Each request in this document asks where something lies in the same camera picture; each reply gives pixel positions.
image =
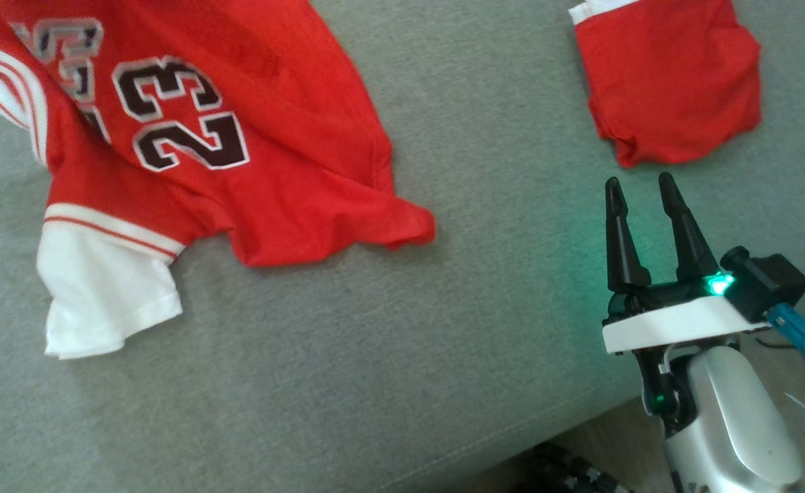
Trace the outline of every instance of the jersey number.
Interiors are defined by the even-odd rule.
[[[164,121],[162,104],[144,86],[152,85],[159,100],[192,97],[199,111],[199,133],[178,121]],[[183,60],[166,56],[120,63],[114,86],[123,109],[146,125],[131,143],[140,163],[154,171],[180,164],[186,153],[208,169],[233,168],[249,162],[241,125],[233,112],[214,112],[223,99],[208,78]]]
[[[105,141],[110,135],[95,106],[95,69],[92,59],[99,55],[105,30],[95,18],[42,19],[32,29],[11,24],[22,43],[41,62],[55,63],[62,88]]]

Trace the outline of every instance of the blue connector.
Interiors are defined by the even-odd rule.
[[[797,347],[805,359],[805,319],[788,303],[779,303],[767,313],[769,324],[781,332]]]

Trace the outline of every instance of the green led light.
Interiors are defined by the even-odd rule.
[[[665,409],[665,397],[663,394],[652,397],[652,412],[663,412],[663,409]]]
[[[718,272],[716,275],[706,278],[706,287],[709,288],[710,292],[715,294],[715,296],[722,296],[731,283],[734,283],[733,275],[722,274],[722,272]]]

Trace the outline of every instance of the basketball jersey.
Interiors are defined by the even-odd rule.
[[[306,0],[2,0],[0,113],[53,174],[48,355],[177,315],[168,265],[196,238],[274,266],[435,233],[394,196],[389,138]]]

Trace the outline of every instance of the gray fabric surface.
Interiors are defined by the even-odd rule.
[[[634,396],[600,339],[603,182],[669,280],[662,168],[621,171],[597,139],[573,3],[315,0],[436,243],[249,270],[201,241],[173,268],[186,314],[113,355],[42,355],[49,178],[0,118],[0,492],[429,491]],[[675,177],[718,255],[805,272],[805,2],[737,6],[765,122]]]

